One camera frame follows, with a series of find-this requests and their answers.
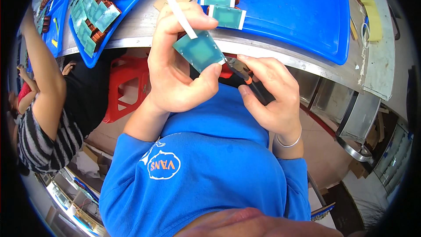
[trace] striped sleeve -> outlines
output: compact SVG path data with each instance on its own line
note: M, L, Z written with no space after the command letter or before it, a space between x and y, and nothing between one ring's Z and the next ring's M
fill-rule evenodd
M82 147L82 133L63 109L55 140L39 126L32 111L25 111L18 126L18 154L22 163L37 173L58 171L68 165Z

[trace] pliers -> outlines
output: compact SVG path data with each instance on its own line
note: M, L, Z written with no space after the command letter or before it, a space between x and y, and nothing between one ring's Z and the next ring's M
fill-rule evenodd
M263 83L253 74L253 71L250 70L244 62L232 58L225 57L227 60L228 68L233 71L236 75L244 79L245 83L250 87L250 89L255 94L256 98L266 106L268 103L275 100L273 95L266 90L263 86Z

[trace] silver bracelet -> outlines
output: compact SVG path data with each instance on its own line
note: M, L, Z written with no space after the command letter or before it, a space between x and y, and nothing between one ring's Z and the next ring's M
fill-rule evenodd
M303 132L303 128L301 128L300 136L298 136L297 141L295 141L294 144L292 144L292 145L284 145L284 144L282 144L281 141L279 141L278 134L276 134L276 140L278 141L279 145L281 145L282 147L292 147L292 146L294 146L294 145L296 145L298 143L298 140L300 140L300 138L301 138L302 132Z

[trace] right hand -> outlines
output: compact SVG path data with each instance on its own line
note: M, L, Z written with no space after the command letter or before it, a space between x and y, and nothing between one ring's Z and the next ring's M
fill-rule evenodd
M69 62L63 69L63 71L61 72L61 74L64 75L68 75L69 72L71 71L71 69L73 69L73 66L76 65L76 62Z
M301 134L297 81L285 65L275 58L253 58L245 55L237 55L237 58L253 71L276 99L264 106L248 86L241 85L238 89L244 106L263 128L280 135L284 145L293 144Z

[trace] table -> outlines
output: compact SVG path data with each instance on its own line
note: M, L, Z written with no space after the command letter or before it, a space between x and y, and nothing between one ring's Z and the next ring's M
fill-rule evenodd
M156 0L140 0L119 24L106 48L150 47L156 26L158 10L153 7ZM361 29L365 11L356 0L350 1L350 13L357 30ZM311 52L265 37L241 31L214 29L210 31L223 52L245 54L253 57L275 57L287 66L330 79L355 91L363 91L366 80L368 50L362 47L361 39L350 38L348 60L342 66L334 64ZM77 53L75 40L65 22L60 56Z

